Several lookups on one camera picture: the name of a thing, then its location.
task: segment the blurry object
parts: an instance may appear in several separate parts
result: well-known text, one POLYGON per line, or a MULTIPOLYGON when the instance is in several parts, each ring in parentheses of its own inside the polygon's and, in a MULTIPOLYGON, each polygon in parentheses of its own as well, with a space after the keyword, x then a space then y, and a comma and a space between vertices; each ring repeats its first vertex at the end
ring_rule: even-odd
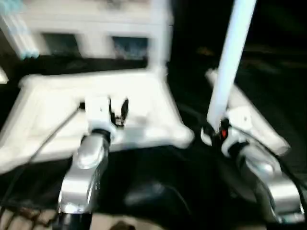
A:
POLYGON ((8 82, 8 78, 3 71, 3 69, 0 67, 0 84, 6 84, 8 82))
POLYGON ((80 52, 73 34, 42 34, 51 54, 62 56, 79 56, 80 52))
POLYGON ((172 15, 167 0, 25 0, 23 8, 2 20, 21 58, 54 54, 55 44, 57 54, 79 52, 87 58, 143 59, 146 54, 150 67, 164 65, 169 56, 172 15), (118 42, 129 43, 128 51, 118 42), (140 43, 147 44, 146 51, 140 43))
POLYGON ((113 225, 110 230, 135 230, 135 227, 124 221, 119 221, 117 224, 113 225))
MULTIPOLYGON (((206 78, 212 86, 214 86, 217 77, 218 73, 216 70, 210 69, 206 73, 206 78)), ((278 155, 283 155, 290 149, 287 141, 276 133, 268 121, 235 84, 231 88, 227 107, 227 116, 232 119, 233 125, 245 129, 242 127, 244 124, 244 122, 242 123, 244 121, 242 115, 246 114, 245 111, 247 110, 250 114, 251 122, 247 130, 252 135, 256 136, 278 155)))
MULTIPOLYGON (((183 123, 163 79, 163 69, 110 71, 58 76, 27 76, 2 128, 1 173, 24 164, 42 141, 85 97, 109 96, 116 115, 129 100, 125 129, 118 130, 110 151, 174 145, 187 148, 193 133, 183 123)), ((84 113, 78 113, 34 161, 64 159, 88 132, 84 113)))
POLYGON ((148 39, 144 37, 112 37, 116 58, 145 60, 148 58, 148 39))

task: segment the floor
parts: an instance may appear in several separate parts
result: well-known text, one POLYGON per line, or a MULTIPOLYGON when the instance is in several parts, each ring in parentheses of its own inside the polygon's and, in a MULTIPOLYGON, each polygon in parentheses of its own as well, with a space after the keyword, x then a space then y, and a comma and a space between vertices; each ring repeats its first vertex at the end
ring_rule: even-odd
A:
MULTIPOLYGON (((39 214, 34 221, 29 220, 24 215, 27 213, 30 216, 35 216, 38 211, 23 210, 23 216, 15 216, 12 211, 5 210, 1 222, 0 230, 48 230, 50 227, 44 227, 40 223, 47 223, 55 215, 54 210, 45 210, 39 214)), ((134 226, 136 230, 163 230, 161 227, 154 225, 145 220, 136 219, 126 216, 110 216, 95 214, 92 219, 90 230, 132 230, 129 225, 134 226)))

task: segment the white device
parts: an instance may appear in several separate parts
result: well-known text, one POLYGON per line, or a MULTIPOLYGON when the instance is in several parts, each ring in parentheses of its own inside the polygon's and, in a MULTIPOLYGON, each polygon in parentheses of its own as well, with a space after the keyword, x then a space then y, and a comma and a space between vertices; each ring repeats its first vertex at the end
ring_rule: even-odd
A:
POLYGON ((85 58, 115 58, 114 37, 144 38, 150 67, 168 60, 173 19, 167 0, 124 1, 120 8, 106 0, 1 1, 0 26, 20 58, 50 55, 49 34, 62 45, 75 40, 85 58))

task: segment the black surface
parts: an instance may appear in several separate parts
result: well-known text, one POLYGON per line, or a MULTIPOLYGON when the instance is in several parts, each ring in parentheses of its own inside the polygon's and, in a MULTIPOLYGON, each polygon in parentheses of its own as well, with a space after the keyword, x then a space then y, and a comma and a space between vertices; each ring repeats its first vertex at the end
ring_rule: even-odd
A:
MULTIPOLYGON (((103 63, 102 60, 80 59, 76 63, 73 60, 67 63, 44 57, 16 66, 10 83, 0 88, 1 98, 6 98, 1 110, 2 122, 18 94, 17 82, 21 76, 31 72, 59 74, 104 70, 103 63)), ((171 92, 183 122, 194 131, 196 138, 187 149, 164 146, 111 153, 108 169, 101 181, 99 212, 150 219, 170 229, 184 226, 210 229, 212 224, 216 228, 229 229, 237 222, 261 221, 254 204, 230 197, 217 171, 219 153, 200 140, 202 115, 206 115, 212 93, 204 73, 208 67, 214 66, 213 63, 216 60, 169 66, 171 92)), ((303 78, 304 69, 283 69, 268 64, 266 60, 246 58, 240 66, 237 82, 277 132, 290 143, 292 152, 284 159, 300 178, 305 179, 303 78)), ((56 208, 61 182, 69 165, 70 160, 33 164, 18 181, 9 204, 56 208)), ((16 170, 0 176, 0 197, 16 170)))

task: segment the black cable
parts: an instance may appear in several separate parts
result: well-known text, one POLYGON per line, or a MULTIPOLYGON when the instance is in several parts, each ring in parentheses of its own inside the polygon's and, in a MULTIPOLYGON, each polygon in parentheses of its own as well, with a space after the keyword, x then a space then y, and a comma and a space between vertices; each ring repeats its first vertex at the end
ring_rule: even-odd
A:
POLYGON ((48 144, 54 137, 55 135, 65 126, 67 125, 71 119, 73 119, 73 117, 78 113, 80 106, 74 110, 47 138, 46 140, 41 144, 41 146, 36 150, 36 152, 34 154, 32 154, 32 156, 29 158, 29 160, 23 164, 19 170, 15 173, 13 179, 11 180, 11 183, 8 187, 8 189, 5 191, 4 196, 1 200, 0 203, 0 214, 4 213, 4 208, 3 205, 6 203, 7 199, 9 198, 9 196, 11 195, 11 192, 17 182, 17 180, 20 178, 20 176, 22 175, 22 173, 25 171, 25 169, 28 167, 28 165, 31 163, 31 161, 33 161, 33 159, 41 152, 41 150, 45 147, 46 144, 48 144))
POLYGON ((282 170, 284 171, 284 173, 293 181, 293 183, 295 184, 299 197, 301 199, 301 203, 302 203, 302 207, 304 210, 304 216, 305 216, 305 222, 307 221, 307 203, 303 194, 303 191, 301 189, 301 187, 303 187, 304 189, 307 190, 307 185, 301 181, 299 178, 297 178, 292 172, 291 170, 288 168, 288 166, 286 166, 286 164, 284 163, 284 161, 277 156, 272 150, 270 150, 264 143, 262 143, 260 140, 258 140, 255 136, 253 136, 252 134, 236 127, 236 126, 231 126, 233 129, 243 133, 244 135, 250 137, 251 139, 253 139, 254 141, 256 141, 258 144, 260 144, 266 151, 268 151, 268 153, 270 153, 280 164, 282 170))

